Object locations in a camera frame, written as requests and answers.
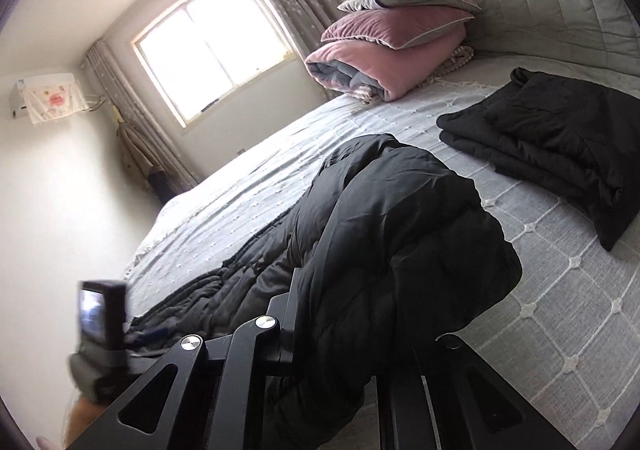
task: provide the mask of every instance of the white patterned bedspread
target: white patterned bedspread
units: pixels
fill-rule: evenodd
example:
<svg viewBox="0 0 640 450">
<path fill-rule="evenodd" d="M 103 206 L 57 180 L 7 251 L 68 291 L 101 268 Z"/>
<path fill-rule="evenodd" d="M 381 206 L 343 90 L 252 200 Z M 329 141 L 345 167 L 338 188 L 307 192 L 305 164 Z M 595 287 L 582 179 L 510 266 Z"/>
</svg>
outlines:
<svg viewBox="0 0 640 450">
<path fill-rule="evenodd" d="M 498 175 L 438 140 L 439 114 L 482 100 L 506 84 L 517 66 L 640 96 L 638 78 L 513 56 L 474 60 L 447 76 L 448 82 L 393 103 L 363 106 L 337 98 L 164 208 L 127 271 L 130 313 L 144 313 L 218 267 L 295 203 L 340 143 L 391 133 L 471 177 L 522 261 L 524 274 L 515 290 L 461 336 L 580 450 L 609 449 L 640 401 L 640 220 L 607 253 L 591 221 L 564 200 Z"/>
</svg>

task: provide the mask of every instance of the folded pink comforter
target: folded pink comforter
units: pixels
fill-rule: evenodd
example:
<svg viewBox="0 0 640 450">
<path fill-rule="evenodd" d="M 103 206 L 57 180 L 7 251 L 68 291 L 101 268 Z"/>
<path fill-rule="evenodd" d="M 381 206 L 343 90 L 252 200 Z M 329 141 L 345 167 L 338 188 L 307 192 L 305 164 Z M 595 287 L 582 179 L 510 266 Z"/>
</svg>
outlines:
<svg viewBox="0 0 640 450">
<path fill-rule="evenodd" d="M 423 82 L 465 36 L 460 23 L 431 42 L 405 50 L 367 40 L 337 40 L 309 55 L 306 68 L 326 88 L 349 94 L 369 87 L 388 102 Z"/>
</svg>

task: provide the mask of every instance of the black duvet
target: black duvet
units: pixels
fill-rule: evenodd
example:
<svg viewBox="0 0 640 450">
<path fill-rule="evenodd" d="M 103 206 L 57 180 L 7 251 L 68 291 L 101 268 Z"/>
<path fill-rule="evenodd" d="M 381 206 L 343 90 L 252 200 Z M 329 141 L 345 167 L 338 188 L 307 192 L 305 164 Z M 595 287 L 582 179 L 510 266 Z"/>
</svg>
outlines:
<svg viewBox="0 0 640 450">
<path fill-rule="evenodd" d="M 511 82 L 441 115 L 440 140 L 583 207 L 611 250 L 640 209 L 640 100 L 516 68 Z"/>
<path fill-rule="evenodd" d="M 301 267 L 297 378 L 268 382 L 265 449 L 312 449 L 362 404 L 372 375 L 505 297 L 522 274 L 470 179 L 391 135 L 336 149 L 304 196 L 132 331 L 232 333 L 265 313 Z"/>
</svg>

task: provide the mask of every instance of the window pane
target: window pane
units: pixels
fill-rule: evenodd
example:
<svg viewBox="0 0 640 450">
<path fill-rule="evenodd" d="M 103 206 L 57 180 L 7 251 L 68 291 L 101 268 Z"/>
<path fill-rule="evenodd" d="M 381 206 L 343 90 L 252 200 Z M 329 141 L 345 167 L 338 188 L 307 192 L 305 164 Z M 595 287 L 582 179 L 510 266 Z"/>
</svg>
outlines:
<svg viewBox="0 0 640 450">
<path fill-rule="evenodd" d="M 255 0 L 193 0 L 187 10 L 236 84 L 289 51 Z"/>
<path fill-rule="evenodd" d="M 215 56 L 184 10 L 178 10 L 140 41 L 162 89 L 185 120 L 232 89 Z"/>
</svg>

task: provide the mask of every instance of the window sill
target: window sill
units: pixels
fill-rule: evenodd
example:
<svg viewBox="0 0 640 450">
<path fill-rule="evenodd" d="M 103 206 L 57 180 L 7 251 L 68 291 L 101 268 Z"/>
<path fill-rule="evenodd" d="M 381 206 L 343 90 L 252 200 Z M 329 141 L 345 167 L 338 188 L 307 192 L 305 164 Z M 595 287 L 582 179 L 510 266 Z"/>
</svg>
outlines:
<svg viewBox="0 0 640 450">
<path fill-rule="evenodd" d="M 252 76 L 250 79 L 248 79 L 245 82 L 243 82 L 238 87 L 235 87 L 231 91 L 228 91 L 228 92 L 224 93 L 220 98 L 218 98 L 217 102 L 215 102 L 214 104 L 212 104 L 209 107 L 207 107 L 206 109 L 204 109 L 204 111 L 201 111 L 200 113 L 198 113 L 192 119 L 185 120 L 186 125 L 182 125 L 180 123 L 179 124 L 179 125 L 181 125 L 180 126 L 180 132 L 183 135 L 188 134 L 191 131 L 191 129 L 193 127 L 197 126 L 206 115 L 209 115 L 210 113 L 214 112 L 216 109 L 220 109 L 221 106 L 225 106 L 225 104 L 227 104 L 228 101 L 229 101 L 228 97 L 230 97 L 231 95 L 234 95 L 236 92 L 241 91 L 242 89 L 244 89 L 246 87 L 249 87 L 249 86 L 251 86 L 253 84 L 256 84 L 257 82 L 260 82 L 260 80 L 264 79 L 265 77 L 267 77 L 271 73 L 280 70 L 284 66 L 290 64 L 291 62 L 295 62 L 297 59 L 298 59 L 298 56 L 295 53 L 290 52 L 289 55 L 287 55 L 285 58 L 283 58 L 277 64 L 274 64 L 273 66 L 271 66 L 270 68 L 265 69 L 264 71 L 260 71 L 260 72 L 256 73 L 254 76 Z"/>
</svg>

